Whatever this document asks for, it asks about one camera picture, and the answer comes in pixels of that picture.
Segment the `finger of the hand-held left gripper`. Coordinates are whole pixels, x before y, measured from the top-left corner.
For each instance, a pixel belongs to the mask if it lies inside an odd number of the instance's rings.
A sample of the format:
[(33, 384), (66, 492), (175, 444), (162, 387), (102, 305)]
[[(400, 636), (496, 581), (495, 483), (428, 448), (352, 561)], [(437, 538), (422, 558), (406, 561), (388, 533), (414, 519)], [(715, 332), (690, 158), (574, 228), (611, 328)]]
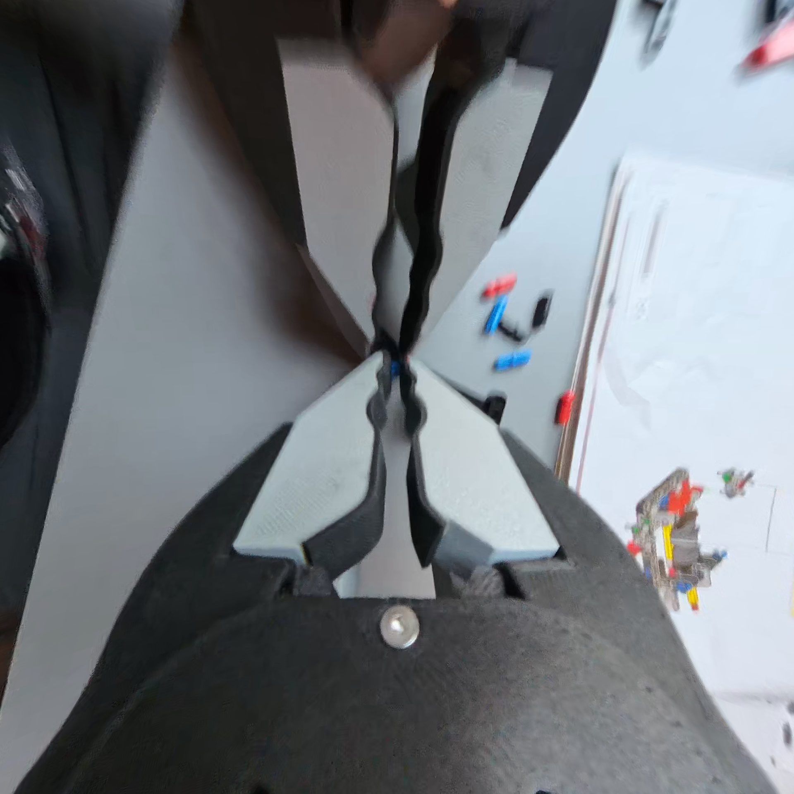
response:
[(397, 354), (409, 357), (502, 232), (552, 85), (508, 58), (497, 74), (429, 89), (397, 177)]
[(394, 114), (342, 45), (276, 42), (306, 241), (299, 254), (352, 350), (375, 340), (373, 256), (384, 231)]

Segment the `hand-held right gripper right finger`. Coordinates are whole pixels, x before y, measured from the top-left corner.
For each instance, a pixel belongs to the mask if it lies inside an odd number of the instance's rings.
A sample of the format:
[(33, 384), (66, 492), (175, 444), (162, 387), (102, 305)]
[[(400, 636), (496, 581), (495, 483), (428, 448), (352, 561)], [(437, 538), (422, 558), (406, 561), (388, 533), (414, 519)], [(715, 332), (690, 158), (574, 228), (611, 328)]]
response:
[(559, 542), (497, 423), (417, 359), (400, 390), (411, 539), (423, 568), (554, 557)]

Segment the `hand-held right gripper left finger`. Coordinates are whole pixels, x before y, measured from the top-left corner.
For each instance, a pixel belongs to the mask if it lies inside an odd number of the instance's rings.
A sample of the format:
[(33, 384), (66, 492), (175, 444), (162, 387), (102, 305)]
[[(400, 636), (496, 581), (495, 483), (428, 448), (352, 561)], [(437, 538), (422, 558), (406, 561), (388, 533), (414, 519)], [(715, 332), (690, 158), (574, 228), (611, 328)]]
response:
[(392, 360), (375, 352), (303, 411), (233, 541), (246, 557), (277, 558), (340, 577), (383, 532), (383, 428)]

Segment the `lego instruction booklet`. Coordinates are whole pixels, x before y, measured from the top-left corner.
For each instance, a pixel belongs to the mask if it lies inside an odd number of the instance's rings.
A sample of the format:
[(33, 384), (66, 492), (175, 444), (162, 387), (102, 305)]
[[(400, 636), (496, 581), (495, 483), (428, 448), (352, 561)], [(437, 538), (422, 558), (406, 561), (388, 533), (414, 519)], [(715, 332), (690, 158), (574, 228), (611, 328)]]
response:
[(558, 456), (779, 792), (792, 792), (792, 212), (792, 174), (622, 159)]

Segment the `pile of loose lego pieces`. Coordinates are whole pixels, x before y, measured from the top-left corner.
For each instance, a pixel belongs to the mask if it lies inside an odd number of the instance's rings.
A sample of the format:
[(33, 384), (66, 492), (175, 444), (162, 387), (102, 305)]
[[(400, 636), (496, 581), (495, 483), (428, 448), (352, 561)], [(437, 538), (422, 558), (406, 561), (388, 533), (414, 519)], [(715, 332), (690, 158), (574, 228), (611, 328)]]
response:
[[(678, 2), (644, 1), (643, 10), (653, 15), (644, 54), (653, 59), (670, 34)], [(793, 1), (763, 1), (760, 4), (761, 28), (758, 41), (741, 62), (741, 68), (757, 72), (793, 58)]]

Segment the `person's left hand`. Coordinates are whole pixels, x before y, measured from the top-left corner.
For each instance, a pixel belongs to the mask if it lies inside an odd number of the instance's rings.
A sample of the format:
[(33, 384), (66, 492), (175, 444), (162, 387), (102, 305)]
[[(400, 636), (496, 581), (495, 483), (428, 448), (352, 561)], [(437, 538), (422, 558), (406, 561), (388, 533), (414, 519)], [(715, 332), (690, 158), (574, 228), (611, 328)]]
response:
[(448, 31), (457, 1), (389, 2), (372, 33), (359, 40), (359, 60), (372, 82), (390, 93), (431, 54)]

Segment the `person's grey trousers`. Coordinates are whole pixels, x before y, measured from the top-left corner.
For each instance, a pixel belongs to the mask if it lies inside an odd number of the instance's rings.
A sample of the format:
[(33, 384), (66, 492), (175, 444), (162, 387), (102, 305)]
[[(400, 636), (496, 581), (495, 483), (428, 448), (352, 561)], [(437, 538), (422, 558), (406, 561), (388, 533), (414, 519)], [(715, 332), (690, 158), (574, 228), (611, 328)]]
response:
[(2, 627), (22, 617), (87, 338), (153, 84), (182, 2), (2, 2), (1, 149), (41, 196), (51, 326), (36, 397), (1, 446)]

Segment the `person's black jacket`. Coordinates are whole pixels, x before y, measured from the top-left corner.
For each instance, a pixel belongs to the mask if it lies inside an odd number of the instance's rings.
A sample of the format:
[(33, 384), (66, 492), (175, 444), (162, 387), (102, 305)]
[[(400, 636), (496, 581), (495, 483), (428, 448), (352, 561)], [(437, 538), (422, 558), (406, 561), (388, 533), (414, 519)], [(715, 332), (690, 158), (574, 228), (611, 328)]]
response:
[(9, 142), (1, 149), (1, 446), (41, 380), (53, 290), (41, 196)]

